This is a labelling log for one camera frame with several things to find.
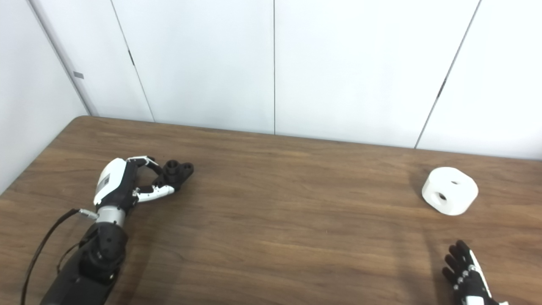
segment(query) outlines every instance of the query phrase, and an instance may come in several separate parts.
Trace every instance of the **wooden table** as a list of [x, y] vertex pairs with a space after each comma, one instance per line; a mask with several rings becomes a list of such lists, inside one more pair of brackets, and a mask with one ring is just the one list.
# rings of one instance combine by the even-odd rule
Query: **wooden table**
[[[2, 304], [18, 303], [54, 221], [93, 207], [104, 166], [138, 155], [196, 171], [128, 217], [108, 304], [451, 304], [441, 268], [458, 238], [499, 301], [542, 304], [542, 162], [93, 117], [74, 120], [0, 197]], [[421, 198], [440, 166], [478, 183], [464, 215]], [[27, 304], [89, 225], [73, 217], [53, 234]]]

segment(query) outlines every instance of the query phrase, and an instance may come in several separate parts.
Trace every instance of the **panel seam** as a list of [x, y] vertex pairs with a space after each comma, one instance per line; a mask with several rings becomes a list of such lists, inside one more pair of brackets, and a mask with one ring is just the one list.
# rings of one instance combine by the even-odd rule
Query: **panel seam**
[[130, 60], [132, 61], [132, 64], [134, 66], [135, 74], [137, 75], [137, 79], [139, 81], [139, 86], [141, 87], [141, 91], [143, 92], [143, 96], [145, 97], [145, 101], [147, 102], [147, 107], [149, 108], [149, 112], [151, 113], [152, 121], [156, 123], [156, 120], [154, 119], [154, 113], [152, 113], [151, 104], [149, 103], [149, 99], [147, 97], [147, 93], [145, 92], [145, 88], [143, 87], [143, 83], [141, 82], [141, 77], [139, 76], [139, 72], [137, 71], [136, 63], [134, 62], [132, 53], [130, 52], [130, 47], [128, 45], [128, 41], [126, 40], [126, 35], [124, 35], [124, 31], [122, 29], [122, 26], [120, 25], [119, 15], [117, 14], [117, 10], [115, 9], [115, 5], [113, 4], [113, 0], [109, 0], [109, 2], [111, 2], [111, 7], [113, 8], [113, 12], [115, 13], [115, 18], [117, 19], [117, 24], [119, 25], [120, 32], [122, 33], [122, 38], [124, 39], [124, 44], [126, 45], [126, 49], [128, 50]]
[[441, 93], [444, 90], [444, 86], [446, 85], [448, 77], [450, 76], [450, 72], [452, 68], [454, 67], [455, 61], [457, 60], [457, 56], [459, 55], [459, 52], [461, 51], [461, 47], [463, 46], [463, 43], [465, 42], [465, 38], [467, 37], [467, 34], [469, 33], [470, 26], [473, 24], [474, 18], [476, 17], [476, 13], [478, 12], [478, 8], [480, 7], [481, 3], [482, 3], [482, 0], [479, 0], [478, 4], [476, 5], [476, 8], [474, 9], [474, 13], [472, 17], [470, 18], [469, 25], [467, 26], [467, 29], [465, 30], [465, 33], [463, 34], [463, 38], [461, 39], [461, 42], [459, 43], [459, 46], [457, 47], [457, 51], [455, 52], [454, 58], [451, 61], [450, 67], [448, 68], [448, 72], [446, 73], [446, 76], [444, 77], [444, 80], [442, 81], [442, 85], [437, 93], [435, 101], [433, 102], [433, 106], [431, 107], [431, 110], [429, 111], [429, 114], [427, 115], [427, 119], [425, 119], [425, 123], [423, 124], [422, 131], [420, 132], [420, 135], [418, 136], [418, 140], [416, 141], [416, 144], [414, 145], [414, 149], [417, 149], [418, 145], [420, 144], [420, 140], [422, 139], [422, 136], [423, 136], [423, 133], [425, 132], [427, 124], [429, 123], [429, 119], [431, 118], [431, 115], [433, 114], [433, 111], [435, 110], [435, 106], [438, 100], [440, 99]]
[[273, 0], [273, 134], [276, 135], [276, 46], [275, 46], [275, 0]]

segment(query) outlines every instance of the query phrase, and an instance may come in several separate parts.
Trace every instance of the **hole in cylinder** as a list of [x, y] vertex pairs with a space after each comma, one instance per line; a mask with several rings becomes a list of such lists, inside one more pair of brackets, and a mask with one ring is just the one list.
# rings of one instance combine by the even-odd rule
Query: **hole in cylinder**
[[169, 168], [174, 168], [174, 167], [177, 167], [179, 165], [179, 162], [175, 161], [175, 160], [169, 160], [167, 163], [166, 163], [167, 167]]

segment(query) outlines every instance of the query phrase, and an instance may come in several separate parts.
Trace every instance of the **black cable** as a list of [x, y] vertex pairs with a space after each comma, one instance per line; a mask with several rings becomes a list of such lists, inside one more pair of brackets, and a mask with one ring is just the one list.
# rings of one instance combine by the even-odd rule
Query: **black cable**
[[32, 272], [32, 269], [34, 268], [34, 265], [36, 264], [36, 261], [37, 261], [37, 258], [38, 256], [40, 256], [40, 253], [41, 253], [41, 250], [43, 250], [43, 247], [45, 246], [45, 243], [47, 242], [47, 240], [49, 239], [49, 237], [51, 236], [51, 234], [53, 234], [53, 232], [55, 231], [56, 227], [59, 226], [59, 224], [63, 223], [64, 220], [68, 219], [69, 217], [77, 214], [79, 212], [78, 209], [74, 209], [72, 208], [71, 210], [69, 210], [66, 214], [62, 215], [56, 222], [55, 224], [49, 229], [49, 232], [47, 232], [47, 234], [45, 234], [45, 237], [43, 237], [43, 240], [41, 241], [40, 245], [37, 247], [36, 249], [36, 253], [34, 253], [34, 257], [32, 258], [32, 260], [30, 261], [30, 265], [28, 266], [28, 270], [27, 270], [27, 273], [26, 275], [24, 276], [24, 284], [23, 284], [23, 291], [21, 292], [21, 305], [24, 305], [25, 301], [26, 301], [26, 297], [27, 297], [27, 288], [28, 288], [28, 282], [30, 280], [30, 273]]
[[66, 252], [64, 252], [64, 254], [60, 257], [60, 260], [59, 260], [59, 263], [58, 265], [56, 265], [56, 274], [59, 274], [60, 273], [60, 265], [62, 264], [62, 261], [64, 260], [64, 258], [66, 257], [66, 255], [68, 255], [68, 253], [70, 253], [71, 250], [73, 250], [73, 248], [79, 246], [79, 242], [75, 243], [73, 246], [71, 246], [68, 250], [66, 250]]

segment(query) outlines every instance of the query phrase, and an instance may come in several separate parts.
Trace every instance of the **prosthetic hand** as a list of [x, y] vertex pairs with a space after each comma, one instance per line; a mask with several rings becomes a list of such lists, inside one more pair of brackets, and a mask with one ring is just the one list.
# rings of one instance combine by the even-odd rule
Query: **prosthetic hand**
[[[152, 169], [158, 177], [150, 186], [137, 187], [137, 170], [142, 166]], [[122, 229], [125, 217], [137, 202], [154, 200], [178, 191], [193, 171], [191, 163], [179, 164], [175, 160], [168, 161], [161, 168], [153, 158], [147, 156], [111, 161], [102, 171], [96, 188], [96, 213], [85, 209], [72, 210], [72, 214], [82, 213], [94, 219], [95, 223], [79, 242], [78, 250], [59, 271], [41, 305], [104, 304], [125, 259], [128, 241]], [[27, 284], [28, 280], [23, 287], [22, 303]]]
[[454, 288], [455, 305], [508, 305], [492, 299], [482, 268], [463, 240], [451, 245], [449, 251], [444, 258], [449, 268], [443, 268], [442, 273]]

